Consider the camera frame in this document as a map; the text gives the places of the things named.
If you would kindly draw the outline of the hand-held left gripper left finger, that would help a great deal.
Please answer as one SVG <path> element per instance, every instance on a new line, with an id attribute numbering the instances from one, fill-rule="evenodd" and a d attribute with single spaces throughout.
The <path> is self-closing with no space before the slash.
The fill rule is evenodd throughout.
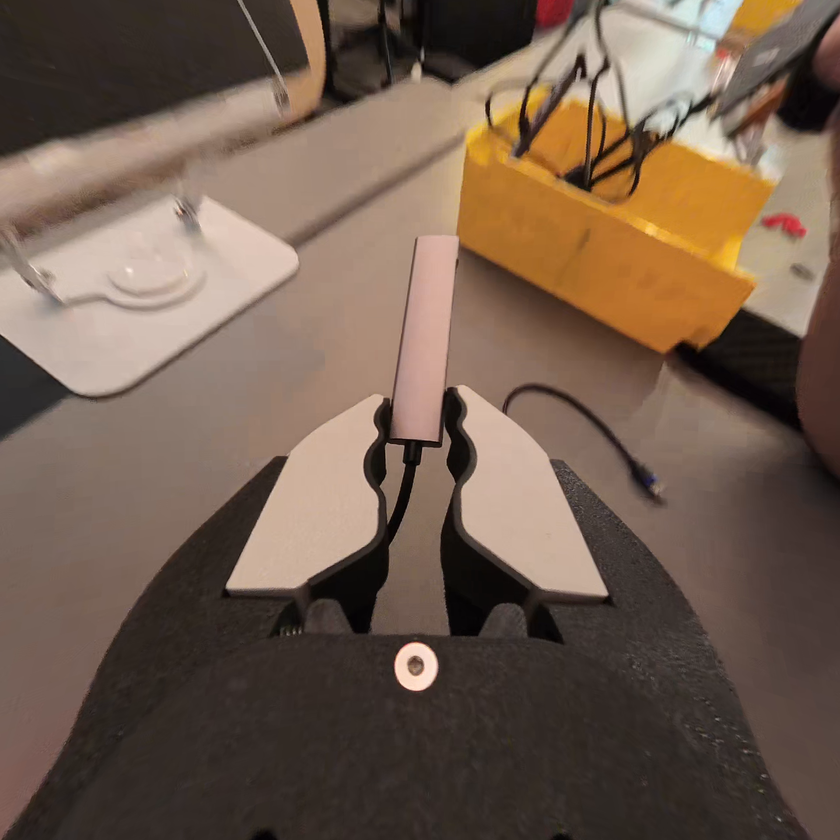
<path id="1" fill-rule="evenodd" d="M 230 596 L 375 599 L 389 568 L 389 400 L 372 394 L 287 457 L 227 579 Z"/>

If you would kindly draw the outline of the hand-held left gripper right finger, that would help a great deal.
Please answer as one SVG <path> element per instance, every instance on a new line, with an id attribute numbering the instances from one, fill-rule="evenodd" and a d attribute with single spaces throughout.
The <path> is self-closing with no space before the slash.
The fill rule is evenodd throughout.
<path id="1" fill-rule="evenodd" d="M 466 385 L 448 389 L 454 480 L 441 561 L 472 604 L 602 604 L 609 592 L 543 448 Z"/>

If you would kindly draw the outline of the grey usb hub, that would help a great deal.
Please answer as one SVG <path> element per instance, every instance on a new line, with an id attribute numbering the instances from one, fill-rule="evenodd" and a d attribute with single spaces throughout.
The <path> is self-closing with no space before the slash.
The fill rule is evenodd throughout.
<path id="1" fill-rule="evenodd" d="M 391 444 L 442 444 L 458 261 L 455 235 L 415 241 L 392 392 Z"/>

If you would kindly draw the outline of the yellow plastic bin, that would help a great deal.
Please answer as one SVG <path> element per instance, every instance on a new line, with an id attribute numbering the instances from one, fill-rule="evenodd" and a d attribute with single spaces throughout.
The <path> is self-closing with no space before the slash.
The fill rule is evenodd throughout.
<path id="1" fill-rule="evenodd" d="M 467 135 L 462 246 L 657 353 L 718 338 L 756 287 L 740 250 L 779 179 L 669 141 L 633 195 L 632 171 L 584 192 L 562 177 L 584 161 L 587 107 L 567 100 L 514 159 L 519 110 Z"/>

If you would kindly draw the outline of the person's right forearm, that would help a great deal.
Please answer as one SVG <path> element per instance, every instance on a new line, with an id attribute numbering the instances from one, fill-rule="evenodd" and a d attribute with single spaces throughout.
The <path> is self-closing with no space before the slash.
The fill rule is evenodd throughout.
<path id="1" fill-rule="evenodd" d="M 805 439 L 839 477 L 839 135 L 831 139 L 828 261 L 801 343 L 796 398 Z"/>

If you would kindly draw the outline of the dark ribbed object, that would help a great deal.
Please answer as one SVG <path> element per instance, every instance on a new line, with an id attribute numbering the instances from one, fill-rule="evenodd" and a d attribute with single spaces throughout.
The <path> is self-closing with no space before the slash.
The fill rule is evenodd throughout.
<path id="1" fill-rule="evenodd" d="M 743 308 L 705 348 L 680 343 L 674 352 L 712 383 L 801 432 L 795 390 L 801 348 L 798 335 Z"/>

